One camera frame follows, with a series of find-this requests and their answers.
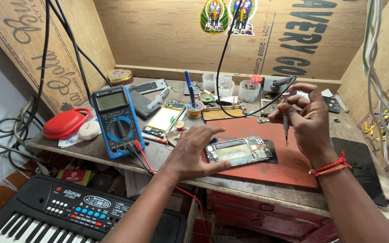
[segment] sticker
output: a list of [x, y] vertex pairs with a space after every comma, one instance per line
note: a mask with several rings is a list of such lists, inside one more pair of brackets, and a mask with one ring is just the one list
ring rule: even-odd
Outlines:
[[235, 36], [254, 36], [253, 25], [249, 24], [249, 20], [255, 15], [257, 3], [256, 0], [241, 0], [241, 6], [237, 11], [235, 23], [233, 24], [233, 29], [229, 29], [232, 23], [233, 16], [235, 11], [238, 8], [240, 0], [230, 0], [229, 9], [230, 9], [230, 21], [229, 28], [226, 32], [229, 35]]
[[206, 33], [224, 32], [228, 24], [228, 12], [223, 0], [208, 0], [201, 13], [201, 27]]

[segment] red thread bracelet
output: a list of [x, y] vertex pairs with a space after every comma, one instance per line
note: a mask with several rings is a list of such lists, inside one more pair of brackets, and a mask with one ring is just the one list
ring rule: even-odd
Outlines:
[[342, 153], [342, 157], [339, 158], [336, 162], [334, 162], [334, 163], [332, 163], [330, 165], [327, 165], [325, 167], [322, 167], [320, 169], [317, 169], [317, 170], [311, 169], [309, 171], [309, 175], [311, 175], [313, 173], [316, 176], [320, 176], [320, 175], [324, 175], [324, 174], [328, 174], [328, 173], [334, 172], [336, 170], [339, 170], [339, 169], [342, 169], [342, 168], [345, 168], [345, 167], [352, 168], [349, 164], [346, 163], [346, 159], [344, 158], [344, 152], [343, 152], [342, 149], [340, 149], [340, 152]]

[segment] wooden desk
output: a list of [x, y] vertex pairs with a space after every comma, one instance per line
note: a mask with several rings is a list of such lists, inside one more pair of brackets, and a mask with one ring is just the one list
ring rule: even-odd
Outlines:
[[[144, 83], [149, 80], [153, 79], [135, 78], [133, 84]], [[189, 96], [185, 96], [183, 94], [183, 81], [167, 80], [167, 83], [169, 86], [175, 85], [178, 89], [178, 92], [174, 92], [173, 90], [171, 90], [169, 95], [165, 97], [165, 101], [169, 99], [176, 99], [181, 101], [190, 100]], [[235, 86], [234, 95], [238, 95], [238, 89], [239, 86]], [[149, 93], [145, 96], [153, 100], [157, 93], [159, 92]], [[259, 99], [252, 103], [245, 103], [244, 106], [247, 108], [247, 112], [254, 111], [260, 107]], [[85, 104], [85, 107], [89, 107], [92, 111], [91, 116], [95, 116], [94, 109], [91, 108], [89, 104]], [[339, 119], [340, 123], [334, 122], [334, 119]], [[191, 119], [186, 116], [184, 120], [186, 126], [205, 125], [205, 121], [202, 118]], [[348, 114], [329, 113], [329, 122], [331, 137], [338, 137], [361, 143], [365, 142], [363, 136], [361, 135], [361, 132], [357, 129]], [[144, 121], [139, 118], [139, 126], [141, 128], [146, 123], [147, 121]], [[103, 138], [101, 135], [91, 141], [83, 141], [78, 144], [61, 149], [57, 146], [58, 141], [50, 140], [44, 137], [43, 133], [39, 133], [32, 140], [30, 140], [28, 144], [36, 148], [65, 154], [75, 158], [85, 159], [96, 163], [107, 164], [114, 167], [148, 174], [148, 172], [142, 167], [138, 159], [133, 156], [126, 156], [116, 160], [111, 160], [108, 157], [108, 154], [106, 153], [105, 145], [103, 143]], [[149, 141], [149, 145], [146, 146], [144, 152], [146, 157], [149, 158], [149, 163], [154, 170], [158, 170], [170, 154], [170, 151], [166, 148], [165, 144], [158, 143], [155, 141]], [[385, 172], [378, 166], [377, 163], [375, 163], [375, 166], [378, 174], [380, 176], [385, 176]], [[199, 178], [196, 180], [184, 181], [184, 183], [277, 206], [284, 206], [299, 211], [309, 212], [325, 217], [331, 217], [328, 211], [327, 202], [322, 194], [321, 188], [312, 190], [288, 185], [262, 183], [258, 181], [234, 178], [224, 178], [217, 175]]]

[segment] black piano key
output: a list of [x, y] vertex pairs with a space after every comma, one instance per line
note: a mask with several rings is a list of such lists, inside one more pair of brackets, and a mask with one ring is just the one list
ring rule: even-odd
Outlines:
[[16, 231], [22, 226], [22, 224], [25, 222], [26, 220], [26, 217], [23, 217], [21, 220], [19, 220], [19, 223], [17, 223], [13, 229], [10, 230], [10, 232], [8, 232], [8, 237], [11, 238], [15, 233]]
[[58, 239], [57, 243], [62, 243], [64, 239], [67, 237], [67, 235], [68, 235], [68, 231], [64, 231], [64, 233], [62, 233], [61, 237]]
[[43, 239], [43, 237], [45, 237], [45, 234], [47, 233], [47, 231], [51, 228], [51, 226], [48, 224], [42, 231], [41, 233], [38, 235], [38, 237], [35, 239], [34, 243], [40, 243], [40, 241]]
[[74, 240], [74, 237], [76, 237], [76, 234], [75, 233], [71, 234], [70, 238], [68, 238], [66, 243], [71, 243]]
[[61, 229], [57, 229], [55, 233], [52, 235], [52, 237], [47, 241], [47, 243], [54, 243], [55, 239], [58, 237], [60, 232]]
[[7, 234], [8, 230], [16, 223], [16, 221], [19, 219], [20, 215], [16, 215], [9, 223], [5, 226], [5, 228], [1, 231], [2, 235]]
[[43, 226], [43, 223], [39, 223], [35, 229], [31, 232], [31, 234], [26, 238], [25, 243], [30, 243], [32, 239], [34, 239], [34, 236], [37, 234], [37, 232], [41, 229]]
[[19, 232], [16, 234], [16, 236], [14, 237], [15, 240], [19, 240], [20, 237], [22, 237], [23, 233], [25, 233], [26, 229], [28, 229], [28, 227], [31, 225], [31, 223], [33, 222], [34, 220], [32, 218], [30, 218], [28, 220], [28, 222], [26, 222], [26, 224], [22, 227], [22, 229], [19, 230]]

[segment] plywood wall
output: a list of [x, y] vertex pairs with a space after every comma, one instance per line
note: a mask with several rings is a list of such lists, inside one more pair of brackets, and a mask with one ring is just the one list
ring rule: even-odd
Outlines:
[[[382, 12], [382, 24], [378, 38], [378, 55], [375, 62], [375, 69], [381, 81], [384, 91], [389, 96], [389, 2], [386, 4]], [[349, 107], [349, 115], [359, 126], [360, 130], [365, 129], [364, 121], [371, 122], [371, 116], [368, 110], [367, 99], [367, 79], [363, 73], [362, 48], [355, 55], [349, 68], [342, 78], [342, 86], [339, 88], [340, 97]], [[375, 94], [372, 92], [372, 101], [375, 102]], [[375, 138], [379, 137], [377, 130], [374, 130], [373, 135], [365, 135], [365, 140], [369, 144], [370, 149], [375, 153], [376, 157], [381, 159], [379, 142]]]
[[[61, 0], [76, 41], [107, 75], [113, 59], [92, 0]], [[44, 0], [0, 0], [0, 46], [25, 79], [38, 90], [45, 39]], [[105, 80], [82, 57], [89, 89], [98, 90]], [[51, 10], [51, 28], [42, 99], [54, 114], [88, 100], [72, 42]]]
[[[254, 36], [231, 36], [223, 72], [339, 80], [363, 41], [367, 0], [253, 1]], [[227, 36], [202, 30], [206, 0], [94, 2], [116, 64], [217, 71]]]

